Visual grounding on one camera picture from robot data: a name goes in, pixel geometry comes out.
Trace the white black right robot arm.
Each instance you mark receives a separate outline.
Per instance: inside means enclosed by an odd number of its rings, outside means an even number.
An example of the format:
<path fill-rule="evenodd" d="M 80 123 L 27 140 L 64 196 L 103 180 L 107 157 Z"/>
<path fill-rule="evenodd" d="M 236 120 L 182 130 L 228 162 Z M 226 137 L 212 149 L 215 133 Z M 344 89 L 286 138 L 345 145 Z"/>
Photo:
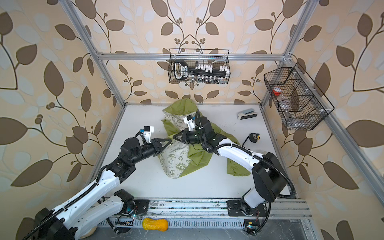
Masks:
<path fill-rule="evenodd" d="M 173 135 L 173 139 L 186 145 L 201 145 L 211 154 L 228 158 L 248 170 L 254 187 L 240 200 L 240 211 L 251 216 L 263 203 L 272 203 L 277 198 L 294 199 L 296 189 L 277 157 L 267 152 L 255 153 L 236 144 L 223 134 L 216 132 L 206 117 L 196 114 L 184 118 L 187 128 Z"/>

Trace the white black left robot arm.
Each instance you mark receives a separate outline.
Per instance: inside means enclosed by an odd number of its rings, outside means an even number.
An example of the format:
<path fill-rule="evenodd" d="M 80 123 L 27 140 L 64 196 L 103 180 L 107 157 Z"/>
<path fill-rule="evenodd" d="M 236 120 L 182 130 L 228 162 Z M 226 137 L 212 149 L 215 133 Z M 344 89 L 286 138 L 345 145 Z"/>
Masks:
<path fill-rule="evenodd" d="M 154 138 L 140 144 L 136 137 L 128 138 L 121 146 L 118 157 L 103 166 L 98 176 L 75 196 L 56 206 L 37 213 L 34 227 L 25 240 L 77 240 L 107 218 L 124 211 L 133 196 L 125 190 L 96 205 L 106 193 L 123 183 L 136 169 L 135 165 L 163 152 L 171 139 Z"/>

